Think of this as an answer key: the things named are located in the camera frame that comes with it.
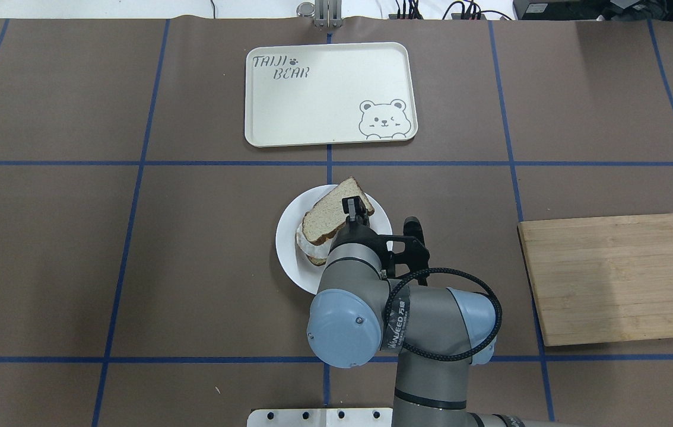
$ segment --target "white mounting plate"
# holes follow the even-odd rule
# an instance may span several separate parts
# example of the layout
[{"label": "white mounting plate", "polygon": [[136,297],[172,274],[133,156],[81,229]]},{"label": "white mounting plate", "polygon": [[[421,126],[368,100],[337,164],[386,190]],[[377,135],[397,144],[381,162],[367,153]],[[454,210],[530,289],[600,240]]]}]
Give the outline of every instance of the white mounting plate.
[{"label": "white mounting plate", "polygon": [[392,408],[255,410],[247,418],[247,427],[390,427],[391,424]]},{"label": "white mounting plate", "polygon": [[399,43],[247,54],[245,137],[253,146],[407,141],[417,128],[408,51]]}]

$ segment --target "white bracket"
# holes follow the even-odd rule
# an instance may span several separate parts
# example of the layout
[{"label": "white bracket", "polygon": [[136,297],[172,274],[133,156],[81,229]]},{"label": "white bracket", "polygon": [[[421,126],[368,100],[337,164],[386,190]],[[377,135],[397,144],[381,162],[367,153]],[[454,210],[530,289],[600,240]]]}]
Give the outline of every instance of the white bracket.
[{"label": "white bracket", "polygon": [[315,0],[316,27],[342,27],[342,0]]},{"label": "white bracket", "polygon": [[255,410],[247,427],[391,427],[392,408]]}]

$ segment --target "white floor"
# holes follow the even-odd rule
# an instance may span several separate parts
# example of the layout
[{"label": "white floor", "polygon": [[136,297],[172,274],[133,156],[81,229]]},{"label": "white floor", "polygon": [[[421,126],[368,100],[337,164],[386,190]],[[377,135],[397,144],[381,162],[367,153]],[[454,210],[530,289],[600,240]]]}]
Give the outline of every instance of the white floor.
[{"label": "white floor", "polygon": [[[302,0],[214,0],[219,18],[293,17]],[[450,0],[420,0],[426,19],[440,19]],[[513,17],[512,0],[477,0],[484,9]],[[383,17],[397,10],[394,0],[343,0],[342,15]],[[209,0],[0,0],[0,18],[166,18],[183,14],[212,17]],[[497,19],[490,14],[490,19]]]}]

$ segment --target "white label sticker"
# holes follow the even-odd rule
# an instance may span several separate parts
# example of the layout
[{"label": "white label sticker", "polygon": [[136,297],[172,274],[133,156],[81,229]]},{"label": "white label sticker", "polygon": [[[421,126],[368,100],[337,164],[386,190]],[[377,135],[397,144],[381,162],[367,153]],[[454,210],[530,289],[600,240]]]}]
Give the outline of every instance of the white label sticker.
[{"label": "white label sticker", "polygon": [[547,3],[531,3],[529,7],[526,8],[527,14],[540,14],[548,8]]}]

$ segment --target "metal clamp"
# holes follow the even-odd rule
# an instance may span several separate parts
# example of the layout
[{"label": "metal clamp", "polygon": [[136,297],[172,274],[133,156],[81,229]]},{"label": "metal clamp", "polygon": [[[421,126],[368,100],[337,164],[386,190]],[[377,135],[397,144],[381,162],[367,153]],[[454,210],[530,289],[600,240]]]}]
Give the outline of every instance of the metal clamp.
[{"label": "metal clamp", "polygon": [[342,27],[342,0],[315,0],[316,27]]}]

